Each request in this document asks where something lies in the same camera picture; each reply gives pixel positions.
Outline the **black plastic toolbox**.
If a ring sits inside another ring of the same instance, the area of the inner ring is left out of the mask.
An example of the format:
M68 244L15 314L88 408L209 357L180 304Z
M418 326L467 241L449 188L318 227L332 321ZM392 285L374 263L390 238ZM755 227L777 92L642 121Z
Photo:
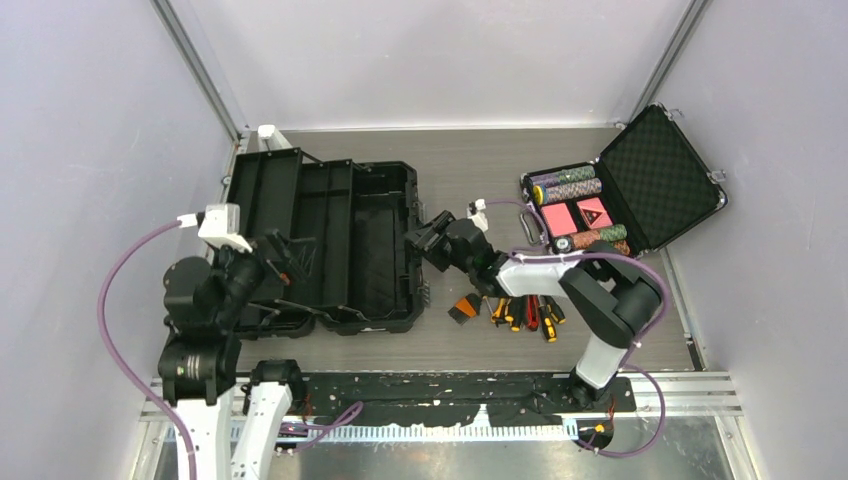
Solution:
M418 174L401 161L321 161L299 148L240 154L227 202L246 237L299 241L308 275L285 286L271 274L236 327L244 340L311 333L405 333L429 288L407 243L421 226Z

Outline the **orange black bit holder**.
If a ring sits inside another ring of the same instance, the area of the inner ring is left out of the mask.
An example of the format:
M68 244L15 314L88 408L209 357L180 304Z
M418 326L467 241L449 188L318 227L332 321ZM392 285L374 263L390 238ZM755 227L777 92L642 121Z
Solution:
M476 293L470 293L460 298L448 310L448 315L458 325L464 325L479 316L481 305L482 297Z

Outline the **red black pliers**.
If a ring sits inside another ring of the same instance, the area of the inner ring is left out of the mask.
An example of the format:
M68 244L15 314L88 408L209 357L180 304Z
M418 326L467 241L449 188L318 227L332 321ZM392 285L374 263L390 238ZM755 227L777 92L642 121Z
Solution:
M529 331L537 331L539 327L538 297L528 295L525 297L525 326Z

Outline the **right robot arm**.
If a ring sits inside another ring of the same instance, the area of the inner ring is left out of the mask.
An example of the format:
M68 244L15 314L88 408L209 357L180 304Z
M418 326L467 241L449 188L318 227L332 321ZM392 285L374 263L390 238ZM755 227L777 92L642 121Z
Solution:
M584 410L610 398L612 380L670 303L669 288L654 270L604 241L567 254L506 253L471 219L449 211L405 238L437 269L466 274L484 296L568 299L590 330L565 387L567 399Z

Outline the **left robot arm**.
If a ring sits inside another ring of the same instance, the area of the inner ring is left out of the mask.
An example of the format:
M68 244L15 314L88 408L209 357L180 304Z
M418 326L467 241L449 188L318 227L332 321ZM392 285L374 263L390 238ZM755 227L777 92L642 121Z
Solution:
M233 441L241 352L235 328L264 281L289 286L308 276L302 258L308 243L272 230L248 241L244 251L224 244L213 261L187 257L164 274L170 333L158 373L162 397L178 417L174 426L192 443L178 461L179 478L267 478L283 418L305 405L307 386L296 361L259 362L246 385L246 421Z

